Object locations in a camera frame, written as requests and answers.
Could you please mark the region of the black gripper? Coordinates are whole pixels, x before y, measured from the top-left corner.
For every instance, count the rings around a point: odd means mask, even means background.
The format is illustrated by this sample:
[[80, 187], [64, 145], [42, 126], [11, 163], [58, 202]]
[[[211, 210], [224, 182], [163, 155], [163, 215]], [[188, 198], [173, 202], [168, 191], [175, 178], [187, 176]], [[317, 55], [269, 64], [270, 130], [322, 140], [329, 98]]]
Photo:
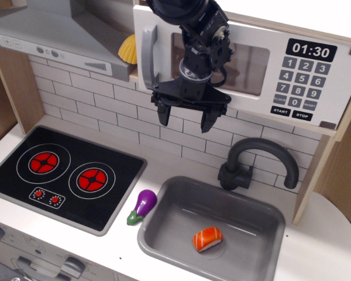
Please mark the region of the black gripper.
[[157, 106], [159, 122], [167, 126], [171, 107], [202, 111], [201, 132], [207, 133], [226, 114], [231, 97], [208, 82], [195, 83], [179, 77], [152, 85], [151, 102]]

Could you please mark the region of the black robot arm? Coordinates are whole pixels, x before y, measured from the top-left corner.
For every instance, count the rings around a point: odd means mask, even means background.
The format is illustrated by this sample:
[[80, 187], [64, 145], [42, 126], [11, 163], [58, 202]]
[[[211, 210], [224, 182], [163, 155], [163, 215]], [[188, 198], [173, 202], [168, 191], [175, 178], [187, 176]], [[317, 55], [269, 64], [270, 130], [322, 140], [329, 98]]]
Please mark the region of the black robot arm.
[[234, 51], [229, 47], [228, 17], [216, 1], [148, 1], [150, 9], [165, 22], [182, 30], [184, 57], [180, 77], [159, 82], [154, 72], [153, 46], [157, 26], [146, 25], [142, 37], [142, 73], [151, 102], [166, 126], [172, 107], [203, 113], [201, 130], [208, 132], [217, 118], [226, 114], [230, 96], [218, 90], [227, 81], [224, 65]]

